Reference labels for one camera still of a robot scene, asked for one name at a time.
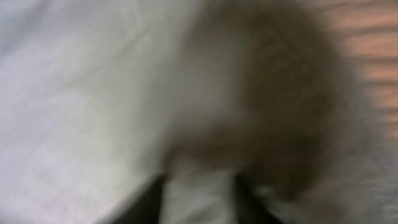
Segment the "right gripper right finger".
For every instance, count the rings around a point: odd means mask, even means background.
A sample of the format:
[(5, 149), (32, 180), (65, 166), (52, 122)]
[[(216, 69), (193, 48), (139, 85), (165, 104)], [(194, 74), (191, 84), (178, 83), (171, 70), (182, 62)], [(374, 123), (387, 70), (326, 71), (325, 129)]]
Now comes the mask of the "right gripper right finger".
[(283, 224), (254, 195), (249, 182), (241, 174), (234, 176), (233, 198), (238, 224)]

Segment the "grey shorts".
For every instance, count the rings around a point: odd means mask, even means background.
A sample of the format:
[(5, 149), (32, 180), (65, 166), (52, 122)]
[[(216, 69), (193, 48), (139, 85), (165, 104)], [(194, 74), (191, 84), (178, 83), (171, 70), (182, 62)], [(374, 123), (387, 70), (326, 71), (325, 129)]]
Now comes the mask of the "grey shorts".
[(397, 149), (310, 1), (2, 1), (1, 222), (396, 223)]

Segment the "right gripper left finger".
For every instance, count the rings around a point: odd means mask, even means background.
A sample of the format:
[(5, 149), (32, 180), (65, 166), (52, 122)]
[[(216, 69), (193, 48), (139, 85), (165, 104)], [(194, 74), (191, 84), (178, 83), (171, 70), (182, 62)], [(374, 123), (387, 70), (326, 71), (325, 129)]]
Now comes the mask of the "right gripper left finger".
[(160, 224), (165, 174), (158, 175), (111, 224)]

